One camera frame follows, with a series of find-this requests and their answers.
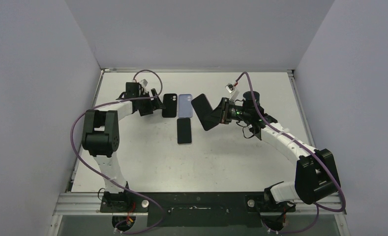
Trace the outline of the black phone case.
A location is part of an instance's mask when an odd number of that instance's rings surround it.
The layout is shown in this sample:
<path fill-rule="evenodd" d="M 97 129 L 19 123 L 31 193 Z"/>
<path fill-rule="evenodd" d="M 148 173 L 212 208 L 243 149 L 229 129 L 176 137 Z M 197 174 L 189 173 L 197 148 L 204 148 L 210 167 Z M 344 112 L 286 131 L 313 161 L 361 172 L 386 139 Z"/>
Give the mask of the black phone case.
<path fill-rule="evenodd" d="M 175 118 L 177 116 L 178 95 L 176 93 L 164 94 L 163 105 L 165 108 L 162 110 L 162 117 Z"/>

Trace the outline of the black phone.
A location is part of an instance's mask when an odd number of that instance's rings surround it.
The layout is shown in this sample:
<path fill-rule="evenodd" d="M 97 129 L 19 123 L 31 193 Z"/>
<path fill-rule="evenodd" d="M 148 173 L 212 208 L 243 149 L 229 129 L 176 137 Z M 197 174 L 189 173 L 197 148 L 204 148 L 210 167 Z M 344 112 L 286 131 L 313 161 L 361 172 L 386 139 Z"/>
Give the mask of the black phone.
<path fill-rule="evenodd" d="M 205 94 L 200 94 L 191 101 L 191 105 L 205 131 L 209 131 L 219 124 L 219 119 L 211 107 Z"/>
<path fill-rule="evenodd" d="M 177 143 L 179 145 L 188 145 L 192 143 L 191 119 L 177 119 Z"/>

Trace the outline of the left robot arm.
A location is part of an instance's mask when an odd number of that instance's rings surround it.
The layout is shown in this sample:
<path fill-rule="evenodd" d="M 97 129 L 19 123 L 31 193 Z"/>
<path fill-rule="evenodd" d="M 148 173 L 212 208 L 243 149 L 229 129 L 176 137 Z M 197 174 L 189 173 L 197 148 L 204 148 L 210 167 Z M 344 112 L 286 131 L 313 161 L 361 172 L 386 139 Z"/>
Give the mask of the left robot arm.
<path fill-rule="evenodd" d="M 147 212 L 149 201 L 128 191 L 128 181 L 120 169 L 119 121 L 138 112 L 151 115 L 165 106 L 153 88 L 147 89 L 147 81 L 127 82 L 125 91 L 116 102 L 84 113 L 82 148 L 95 159 L 104 180 L 104 193 L 100 211 L 105 213 Z"/>

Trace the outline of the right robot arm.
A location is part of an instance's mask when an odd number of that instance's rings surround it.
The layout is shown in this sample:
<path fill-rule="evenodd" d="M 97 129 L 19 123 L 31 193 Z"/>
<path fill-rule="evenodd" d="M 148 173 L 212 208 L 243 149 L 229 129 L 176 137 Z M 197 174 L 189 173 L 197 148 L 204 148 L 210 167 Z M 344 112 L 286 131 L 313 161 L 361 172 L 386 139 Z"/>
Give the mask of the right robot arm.
<path fill-rule="evenodd" d="M 340 181 L 332 152 L 318 150 L 296 139 L 275 118 L 265 113 L 256 91 L 243 94 L 242 105 L 223 97 L 212 108 L 207 97 L 200 94 L 191 101 L 205 131 L 235 120 L 244 122 L 252 137 L 264 141 L 283 154 L 296 168 L 295 179 L 276 183 L 264 190 L 263 204 L 275 211 L 283 202 L 301 200 L 311 205 L 338 192 Z"/>

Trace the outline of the lavender phone case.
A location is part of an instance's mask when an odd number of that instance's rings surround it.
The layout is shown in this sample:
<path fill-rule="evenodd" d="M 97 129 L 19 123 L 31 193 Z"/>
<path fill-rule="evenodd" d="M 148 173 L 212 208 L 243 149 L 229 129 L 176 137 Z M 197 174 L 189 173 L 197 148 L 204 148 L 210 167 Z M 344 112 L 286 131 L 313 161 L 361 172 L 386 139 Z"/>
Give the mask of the lavender phone case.
<path fill-rule="evenodd" d="M 193 108 L 191 105 L 191 94 L 180 94 L 178 96 L 178 118 L 192 118 Z"/>

